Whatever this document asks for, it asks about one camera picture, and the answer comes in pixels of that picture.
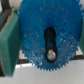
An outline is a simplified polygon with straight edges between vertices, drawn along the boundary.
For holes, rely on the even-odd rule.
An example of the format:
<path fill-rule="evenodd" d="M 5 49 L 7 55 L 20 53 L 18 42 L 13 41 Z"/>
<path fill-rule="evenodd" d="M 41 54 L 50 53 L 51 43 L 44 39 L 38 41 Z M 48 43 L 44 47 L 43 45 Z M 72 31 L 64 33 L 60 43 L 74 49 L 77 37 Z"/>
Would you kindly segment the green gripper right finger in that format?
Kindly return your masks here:
<path fill-rule="evenodd" d="M 82 32 L 81 32 L 81 37 L 79 40 L 79 47 L 80 47 L 82 53 L 84 54 L 84 27 L 82 28 Z"/>

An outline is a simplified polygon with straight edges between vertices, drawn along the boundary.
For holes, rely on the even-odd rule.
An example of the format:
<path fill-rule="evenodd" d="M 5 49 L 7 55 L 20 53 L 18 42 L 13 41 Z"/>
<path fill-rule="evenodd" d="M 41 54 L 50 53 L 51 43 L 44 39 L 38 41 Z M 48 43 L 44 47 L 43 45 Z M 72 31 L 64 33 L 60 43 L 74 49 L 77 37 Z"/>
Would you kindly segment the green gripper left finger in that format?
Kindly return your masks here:
<path fill-rule="evenodd" d="M 0 23 L 6 20 L 0 29 L 0 76 L 12 77 L 19 58 L 21 38 L 19 17 L 16 9 L 7 9 Z"/>

